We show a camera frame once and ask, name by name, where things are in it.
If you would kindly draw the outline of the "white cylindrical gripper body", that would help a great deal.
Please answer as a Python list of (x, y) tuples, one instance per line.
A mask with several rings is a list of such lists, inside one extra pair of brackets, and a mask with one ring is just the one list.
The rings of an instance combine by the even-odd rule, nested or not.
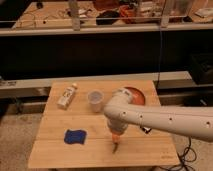
[(111, 119), (107, 121), (107, 126), (113, 134), (117, 135), (122, 135), (128, 127), (128, 125), (124, 122)]

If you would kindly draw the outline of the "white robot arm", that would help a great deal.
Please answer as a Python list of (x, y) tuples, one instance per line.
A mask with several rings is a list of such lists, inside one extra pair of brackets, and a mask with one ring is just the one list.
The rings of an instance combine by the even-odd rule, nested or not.
[(120, 88), (104, 106), (112, 133), (122, 135), (132, 124), (213, 142), (213, 107), (143, 106), (132, 100), (133, 94)]

